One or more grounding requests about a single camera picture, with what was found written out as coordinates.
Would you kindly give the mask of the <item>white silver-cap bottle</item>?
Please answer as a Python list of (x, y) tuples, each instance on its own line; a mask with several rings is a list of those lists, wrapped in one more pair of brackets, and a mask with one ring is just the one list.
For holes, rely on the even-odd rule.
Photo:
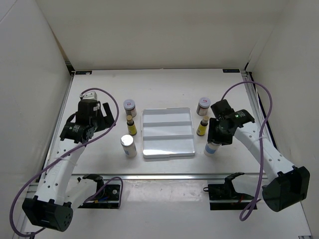
[(207, 142), (203, 152), (206, 156), (213, 157), (220, 146), (221, 144), (217, 144), (214, 142)]
[(131, 135), (123, 135), (121, 137), (121, 145), (127, 157), (133, 158), (137, 155), (134, 138)]

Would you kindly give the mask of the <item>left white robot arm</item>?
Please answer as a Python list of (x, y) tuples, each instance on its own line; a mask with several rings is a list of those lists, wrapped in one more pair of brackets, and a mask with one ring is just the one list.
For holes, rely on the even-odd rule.
[(115, 123), (108, 103), (82, 98), (78, 110), (66, 121), (60, 134), (57, 163), (47, 174), (33, 196), (22, 204), (29, 221), (38, 227), (64, 232), (70, 226), (73, 212), (88, 197), (100, 199), (105, 188), (98, 175), (87, 175), (79, 185), (67, 190), (74, 167), (94, 133)]

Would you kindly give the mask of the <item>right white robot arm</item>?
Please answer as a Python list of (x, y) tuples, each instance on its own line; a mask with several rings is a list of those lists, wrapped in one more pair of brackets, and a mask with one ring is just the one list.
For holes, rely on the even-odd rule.
[(296, 167), (266, 138), (261, 138), (248, 111), (234, 111), (227, 100), (216, 102), (211, 109), (214, 117), (209, 121), (207, 141), (231, 145), (236, 138), (250, 151), (270, 181), (262, 187), (261, 198), (271, 210), (279, 212), (307, 197), (310, 172), (304, 166)]

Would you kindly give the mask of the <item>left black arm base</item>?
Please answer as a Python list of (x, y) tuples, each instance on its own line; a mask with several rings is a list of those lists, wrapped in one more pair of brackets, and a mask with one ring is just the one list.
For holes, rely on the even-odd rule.
[(98, 174), (86, 174), (81, 180), (91, 180), (96, 184), (96, 196), (91, 200), (83, 202), (79, 209), (119, 209), (122, 202), (124, 182), (121, 177), (115, 176), (105, 181), (104, 178)]

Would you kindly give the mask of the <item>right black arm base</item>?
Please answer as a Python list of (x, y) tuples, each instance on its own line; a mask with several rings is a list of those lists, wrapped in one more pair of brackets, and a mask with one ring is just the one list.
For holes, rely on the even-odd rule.
[(258, 180), (258, 176), (237, 172), (222, 183), (209, 182), (203, 191), (208, 193), (210, 210), (243, 210), (254, 199)]

